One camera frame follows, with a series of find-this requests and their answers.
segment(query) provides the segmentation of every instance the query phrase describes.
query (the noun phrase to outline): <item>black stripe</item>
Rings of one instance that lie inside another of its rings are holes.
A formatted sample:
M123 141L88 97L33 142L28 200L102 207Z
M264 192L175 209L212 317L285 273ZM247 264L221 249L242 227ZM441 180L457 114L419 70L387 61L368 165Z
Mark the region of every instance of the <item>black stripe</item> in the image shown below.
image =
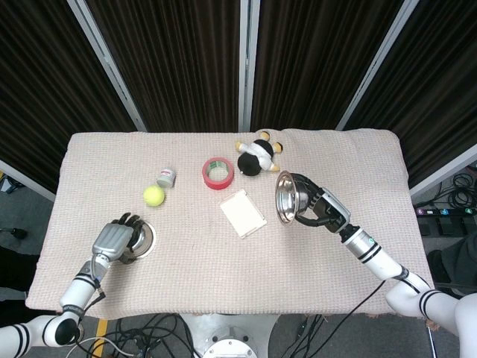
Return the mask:
M84 273L79 273L79 274L76 274L75 277L87 277L89 278L91 281L92 281L92 278L91 278L91 275L90 274L84 274Z
M17 358L17 357L20 357L20 351L22 350L23 334L22 334L22 331L17 326L12 326L12 327L16 329L16 332L18 332L18 336L20 338L20 344L19 344L18 350L16 351L16 354L15 354L15 358Z
M380 251L381 251L381 246L379 246L379 248L376 251L374 251L374 253L371 256L369 256L365 261L361 261L361 263L367 263L369 260L375 257Z
M63 312L71 312L77 316L81 316L84 313L84 309L74 304L65 304L63 306Z
M25 335L26 335L26 343L25 343L25 348L23 349L23 352L20 356L24 356L25 353L27 353L28 346L30 345L30 332L28 332L28 328L24 324L20 324L21 327L25 330Z
M436 293L440 293L440 291L432 291L432 293L427 295L426 299L423 302L423 311L424 311L424 315L426 315L427 318L429 318L429 316L427 315L427 312L426 312L427 301L430 299L430 297L432 297Z
M46 332L46 328L47 328L47 326L51 323L51 321L53 321L55 318L56 318L56 317L53 317L52 319L50 319L50 320L48 321L48 323L46 324L45 328L43 328L42 341L43 341L43 343L45 344L46 347L49 347L49 345L47 345L46 342L45 342L45 332Z
M96 286L95 286L94 283L92 283L91 281L85 280L85 279L82 278L82 277L75 277L73 280L78 280L78 281L86 282L86 283L88 283L89 285L91 285L91 287L92 287L93 289L96 290Z
M420 294L420 291L419 291L412 283L410 283L409 281L401 280L401 282L403 282L403 283L405 283L406 285L408 285L409 287L411 287L418 295Z
M423 311L423 299L425 298L426 296L426 293L424 293L422 296L420 296L420 299L419 299L419 311L420 311L420 314L423 315L423 317L426 317L426 315L424 315L424 311Z
M374 245L371 246L371 248L368 251L366 251L364 254L362 254L360 257L358 257L358 260L364 259L377 245L378 245L378 243L374 242Z

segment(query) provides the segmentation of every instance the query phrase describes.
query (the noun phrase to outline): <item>plush toy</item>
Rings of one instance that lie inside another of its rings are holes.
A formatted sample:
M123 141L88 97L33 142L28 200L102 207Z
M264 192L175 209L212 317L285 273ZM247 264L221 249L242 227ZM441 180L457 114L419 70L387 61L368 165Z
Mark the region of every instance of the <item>plush toy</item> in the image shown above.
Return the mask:
M280 143L270 144L270 134L261 132L260 139L250 145L236 142L236 149L241 153L238 158L238 168L242 174L249 177L257 175L260 171L268 170L278 172L280 168L272 162L275 153L281 153L283 146Z

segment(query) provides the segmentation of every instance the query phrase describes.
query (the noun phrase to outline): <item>red tape roll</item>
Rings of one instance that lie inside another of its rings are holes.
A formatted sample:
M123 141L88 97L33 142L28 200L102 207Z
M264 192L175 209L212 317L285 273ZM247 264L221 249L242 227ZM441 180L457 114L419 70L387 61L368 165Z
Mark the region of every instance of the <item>red tape roll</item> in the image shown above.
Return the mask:
M215 181L209 178L209 173L214 168L225 168L228 171L228 175L225 179ZM233 165L225 158L215 157L210 158L202 167L202 177L205 184L214 190L221 190L227 188L233 179Z

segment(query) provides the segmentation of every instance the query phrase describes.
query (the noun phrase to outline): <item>robot finger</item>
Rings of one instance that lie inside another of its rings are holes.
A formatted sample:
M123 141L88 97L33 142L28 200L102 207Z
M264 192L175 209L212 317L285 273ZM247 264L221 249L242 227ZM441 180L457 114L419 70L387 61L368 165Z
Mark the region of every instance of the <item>robot finger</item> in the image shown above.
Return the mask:
M126 221L124 225L132 227L137 219L139 219L139 215L133 215Z
M132 226L133 233L131 234L131 240L129 240L129 243L127 244L130 250L132 250L132 247L134 246L134 244L136 244L137 240L139 239L139 235L141 235L141 228L143 224L144 222L141 219L137 220L133 224Z
M131 215L131 213L125 213L123 216L118 220L117 224L124 225L126 222L127 217Z

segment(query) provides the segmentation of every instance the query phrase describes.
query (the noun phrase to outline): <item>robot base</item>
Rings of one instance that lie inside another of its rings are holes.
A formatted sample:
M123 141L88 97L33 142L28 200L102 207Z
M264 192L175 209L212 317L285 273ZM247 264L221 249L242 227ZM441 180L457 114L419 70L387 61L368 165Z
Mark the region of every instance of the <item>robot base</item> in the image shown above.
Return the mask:
M279 315L181 315L203 358L267 358Z

